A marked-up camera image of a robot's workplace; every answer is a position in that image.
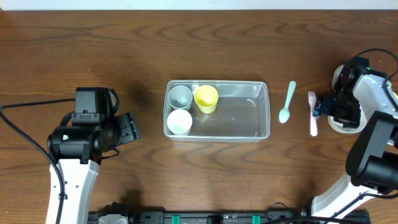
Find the white plastic bowl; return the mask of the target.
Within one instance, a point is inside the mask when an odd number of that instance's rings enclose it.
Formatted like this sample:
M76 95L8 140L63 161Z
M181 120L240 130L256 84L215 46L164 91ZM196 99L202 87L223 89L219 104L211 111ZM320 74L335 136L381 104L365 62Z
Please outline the white plastic bowl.
M357 128L344 128L343 125L341 123L337 123L336 121L333 120L332 116L328 116L328 123L329 125L338 133L343 133L343 134L354 134L354 133L359 133L361 132L366 123L367 123L367 119L365 117L365 114L363 111L361 111L361 117L360 117L360 123L359 126Z

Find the cream white plastic cup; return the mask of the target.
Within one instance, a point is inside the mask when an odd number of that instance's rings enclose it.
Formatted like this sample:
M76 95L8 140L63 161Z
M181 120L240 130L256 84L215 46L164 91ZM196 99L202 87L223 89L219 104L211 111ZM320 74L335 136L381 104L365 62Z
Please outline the cream white plastic cup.
M192 124L192 116L186 110L173 110L167 117L167 127L174 135L187 136Z

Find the grey plastic cup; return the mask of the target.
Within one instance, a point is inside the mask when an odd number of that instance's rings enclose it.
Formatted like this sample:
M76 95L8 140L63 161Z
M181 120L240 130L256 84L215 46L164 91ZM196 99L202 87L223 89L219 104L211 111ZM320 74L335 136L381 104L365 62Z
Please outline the grey plastic cup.
M168 93L168 102L175 110L189 111L193 101L192 91L183 85L172 88Z

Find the yellow plastic cup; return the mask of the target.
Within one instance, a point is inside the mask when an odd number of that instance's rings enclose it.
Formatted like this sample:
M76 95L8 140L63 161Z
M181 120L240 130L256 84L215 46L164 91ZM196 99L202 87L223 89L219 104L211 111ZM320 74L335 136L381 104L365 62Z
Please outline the yellow plastic cup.
M199 86L194 91L194 100L202 113L210 114L215 111L218 103L218 91L210 85Z

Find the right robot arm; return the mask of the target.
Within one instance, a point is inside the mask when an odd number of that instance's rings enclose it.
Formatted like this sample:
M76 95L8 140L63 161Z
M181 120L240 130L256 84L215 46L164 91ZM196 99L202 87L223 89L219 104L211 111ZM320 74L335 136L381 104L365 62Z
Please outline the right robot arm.
M310 216L323 223L343 223L345 216L372 198L397 197L397 154L385 150L397 146L397 97L391 77L370 67L357 54L336 69L335 94L317 98L311 118L331 116L344 127L365 126L349 150L345 173L325 193L312 200Z

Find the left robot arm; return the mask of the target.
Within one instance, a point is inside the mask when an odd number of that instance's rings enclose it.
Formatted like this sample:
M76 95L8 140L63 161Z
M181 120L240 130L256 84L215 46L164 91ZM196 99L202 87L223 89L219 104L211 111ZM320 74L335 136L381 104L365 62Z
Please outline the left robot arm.
M47 223L86 223L104 152L139 139L132 113L118 115L113 89L79 87L75 110L64 116L47 139L51 191Z

